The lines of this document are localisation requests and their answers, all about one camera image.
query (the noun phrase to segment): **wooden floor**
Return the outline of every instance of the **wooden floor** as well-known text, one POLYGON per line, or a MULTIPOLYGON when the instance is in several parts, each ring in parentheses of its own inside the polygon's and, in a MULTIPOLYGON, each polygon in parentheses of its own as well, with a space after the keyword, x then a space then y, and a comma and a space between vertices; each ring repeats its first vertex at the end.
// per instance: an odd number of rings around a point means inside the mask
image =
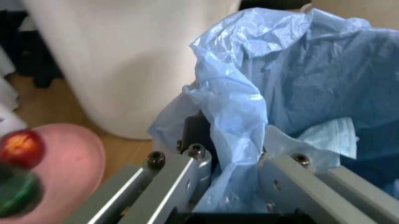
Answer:
POLYGON ((28 127, 54 123, 73 123, 89 128, 102 140, 106 155, 103 180, 107 180, 125 163, 140 165, 151 151, 150 140, 129 140, 99 129, 85 115, 63 79, 54 79, 48 89, 34 87, 31 77, 12 74, 7 80, 19 93, 19 108, 15 111, 28 127))

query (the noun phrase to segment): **blue plastic bag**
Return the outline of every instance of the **blue plastic bag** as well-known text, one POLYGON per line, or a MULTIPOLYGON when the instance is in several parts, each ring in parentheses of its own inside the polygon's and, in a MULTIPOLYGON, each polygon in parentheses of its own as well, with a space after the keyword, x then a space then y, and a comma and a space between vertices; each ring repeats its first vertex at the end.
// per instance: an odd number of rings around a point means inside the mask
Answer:
POLYGON ((196 80, 149 132, 155 149, 171 152, 186 117, 201 109, 211 123, 222 173, 196 211, 264 211, 256 163, 267 124, 297 136, 328 120, 352 118, 358 161, 342 163, 381 188, 399 178, 399 166, 390 166, 399 162, 398 31, 317 9, 254 8, 215 24, 191 48, 196 80))

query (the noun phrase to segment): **metal frame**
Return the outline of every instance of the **metal frame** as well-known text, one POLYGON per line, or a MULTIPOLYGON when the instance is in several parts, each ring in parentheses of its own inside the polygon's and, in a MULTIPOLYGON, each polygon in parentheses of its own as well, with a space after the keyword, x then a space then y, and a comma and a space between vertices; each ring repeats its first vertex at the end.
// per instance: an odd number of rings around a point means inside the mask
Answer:
POLYGON ((288 155, 259 164, 259 181, 283 213, 302 210, 317 223, 376 223, 288 155))
POLYGON ((147 170, 125 165, 63 223, 116 223, 121 213, 135 202, 150 181, 147 170))
POLYGON ((130 207, 120 224, 164 223, 173 210, 185 211, 198 182, 197 162, 175 155, 130 207))
POLYGON ((340 166, 316 175, 378 223, 399 223, 399 202, 347 168, 340 166))

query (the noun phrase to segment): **crumpled plastic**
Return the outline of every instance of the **crumpled plastic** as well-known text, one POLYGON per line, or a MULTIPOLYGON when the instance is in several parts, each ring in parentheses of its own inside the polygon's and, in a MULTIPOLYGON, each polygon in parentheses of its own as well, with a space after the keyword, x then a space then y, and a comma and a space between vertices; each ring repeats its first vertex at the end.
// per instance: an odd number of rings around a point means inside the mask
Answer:
POLYGON ((267 124, 296 137, 352 118, 357 161, 341 163, 382 189, 399 178, 398 31, 317 9, 254 8, 226 17, 190 46, 196 80, 149 133, 154 149, 172 152, 186 117, 201 109, 211 123, 222 172, 195 211, 264 211, 255 164, 267 124))
POLYGON ((310 127, 296 139, 268 125, 264 148, 266 159, 283 154, 304 154, 310 160, 308 169, 322 172, 339 166, 340 155, 356 159, 356 140, 352 119, 338 118, 310 127))

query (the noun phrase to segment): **black bolt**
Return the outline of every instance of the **black bolt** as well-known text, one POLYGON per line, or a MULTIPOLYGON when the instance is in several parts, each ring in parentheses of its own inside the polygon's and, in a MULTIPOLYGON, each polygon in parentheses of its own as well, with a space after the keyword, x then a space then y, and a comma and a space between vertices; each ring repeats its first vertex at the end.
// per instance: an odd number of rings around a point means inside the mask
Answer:
POLYGON ((203 159, 205 157, 205 147, 199 143, 191 144, 188 147, 188 155, 197 160, 203 159))
POLYGON ((159 151, 153 151, 147 155, 147 165, 152 169, 161 169, 165 165, 165 154, 159 151))
POLYGON ((182 153, 182 148, 181 148, 181 140, 178 140, 177 142, 176 142, 176 149, 177 149, 177 151, 179 152, 179 153, 182 153))
POLYGON ((310 159, 301 153, 295 153, 291 157, 305 168, 307 168, 310 164, 310 159))

